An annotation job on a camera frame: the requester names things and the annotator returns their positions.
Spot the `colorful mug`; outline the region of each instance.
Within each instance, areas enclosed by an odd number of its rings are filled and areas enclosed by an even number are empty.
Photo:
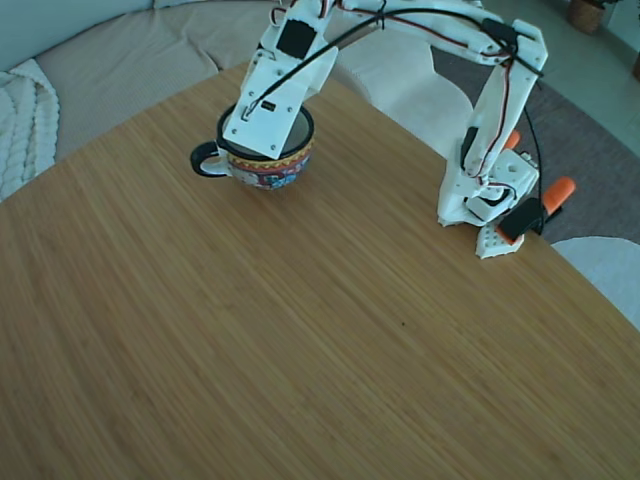
[[[235,177],[264,190],[284,187],[298,178],[311,158],[314,124],[302,107],[293,122],[280,158],[274,160],[222,138],[226,120],[234,106],[222,114],[217,125],[217,141],[203,143],[191,153],[191,167],[204,177]]]

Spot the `white robotic arm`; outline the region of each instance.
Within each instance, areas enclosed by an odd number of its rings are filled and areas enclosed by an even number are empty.
[[[384,22],[432,46],[495,66],[447,169],[438,204],[443,225],[485,226],[513,208],[538,179],[526,155],[505,145],[547,60],[542,33],[461,0],[295,0],[262,36],[223,136],[278,158],[300,106],[320,89],[338,50],[323,35],[334,14]]]

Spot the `black cable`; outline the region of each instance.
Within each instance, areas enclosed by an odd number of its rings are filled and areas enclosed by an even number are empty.
[[[540,70],[536,69],[531,64],[529,64],[528,62],[526,62],[525,60],[520,58],[520,56],[518,56],[517,53],[509,52],[509,50],[506,48],[506,45],[500,39],[496,38],[493,34],[488,32],[482,26],[481,22],[479,22],[475,18],[470,17],[468,15],[465,15],[465,14],[462,14],[462,13],[458,13],[458,12],[450,12],[448,10],[441,10],[441,9],[438,9],[438,8],[403,8],[403,9],[399,9],[399,10],[391,10],[389,12],[379,11],[378,13],[372,13],[371,17],[369,17],[366,20],[363,20],[362,22],[360,22],[359,24],[353,26],[352,28],[350,28],[349,30],[344,32],[342,35],[339,35],[336,39],[334,39],[333,41],[329,42],[327,45],[325,45],[321,49],[315,51],[308,58],[304,59],[302,62],[300,62],[294,68],[292,68],[290,71],[285,73],[282,77],[280,77],[278,80],[276,80],[269,88],[267,88],[264,91],[264,93],[262,93],[256,100],[254,100],[251,103],[251,105],[249,105],[248,112],[246,112],[246,114],[251,113],[255,109],[255,107],[262,100],[264,100],[266,97],[268,97],[273,92],[275,92],[278,88],[280,88],[285,82],[290,80],[300,70],[305,68],[307,65],[312,63],[317,58],[319,58],[322,55],[324,55],[325,53],[327,53],[333,47],[335,47],[335,46],[339,45],[340,43],[342,43],[344,40],[346,40],[347,38],[349,38],[353,34],[359,32],[360,30],[362,30],[363,28],[371,25],[372,23],[377,23],[377,22],[379,22],[381,20],[384,20],[384,18],[386,18],[386,17],[395,17],[395,16],[398,16],[398,15],[408,15],[408,14],[412,14],[412,13],[431,13],[431,14],[436,14],[436,15],[446,15],[446,16],[449,16],[449,17],[459,18],[459,19],[465,20],[467,22],[470,22],[474,26],[476,26],[478,28],[478,30],[480,30],[485,35],[487,35],[489,38],[491,38],[491,40],[496,42],[500,46],[501,51],[504,52],[510,59],[520,63],[523,67],[525,67],[527,70],[529,70],[533,74],[537,75],[538,77],[542,77],[543,76],[543,73]]]
[[[518,201],[518,192],[516,191],[515,187],[509,185],[508,183],[502,183],[502,182],[489,182],[488,183],[489,187],[502,187],[502,188],[508,188],[511,193],[513,193],[513,200],[515,202]]]
[[[387,8],[387,0],[382,0],[382,6],[378,9],[377,15],[381,17],[382,30],[384,30],[384,9]]]
[[[524,115],[527,118],[529,130],[531,131],[531,136],[533,137],[533,143],[536,146],[536,155],[538,156],[538,201],[540,202],[540,226],[538,227],[536,232],[539,235],[542,235],[545,222],[545,209],[544,203],[542,203],[542,151],[540,148],[540,143],[538,142],[538,136],[536,135],[536,129],[533,127],[533,121],[531,120],[531,116],[529,115],[527,107],[524,107]]]

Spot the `white knit blanket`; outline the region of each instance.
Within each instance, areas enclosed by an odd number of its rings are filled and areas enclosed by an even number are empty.
[[[0,72],[0,201],[53,165],[59,112],[35,60]]]

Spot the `plant pot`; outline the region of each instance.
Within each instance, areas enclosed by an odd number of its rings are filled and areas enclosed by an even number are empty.
[[[600,26],[604,8],[589,0],[571,0],[567,11],[567,20],[577,30],[591,35]]]
[[[636,60],[636,64],[633,67],[633,76],[636,77],[640,82],[640,53],[638,54],[638,59]]]

